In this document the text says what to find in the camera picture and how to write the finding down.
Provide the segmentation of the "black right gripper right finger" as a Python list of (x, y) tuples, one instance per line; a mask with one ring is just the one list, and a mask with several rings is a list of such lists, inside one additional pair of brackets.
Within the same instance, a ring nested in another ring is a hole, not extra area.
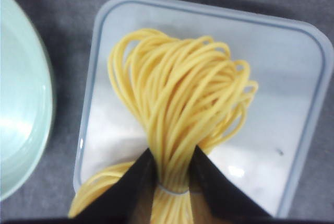
[(271, 215), (227, 179), (199, 147), (189, 175), (194, 223), (271, 223)]

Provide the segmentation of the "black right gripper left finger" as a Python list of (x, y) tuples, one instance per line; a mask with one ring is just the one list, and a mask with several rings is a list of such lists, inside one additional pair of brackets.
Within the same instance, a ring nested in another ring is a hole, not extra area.
[(149, 149), (71, 223), (150, 223), (156, 165)]

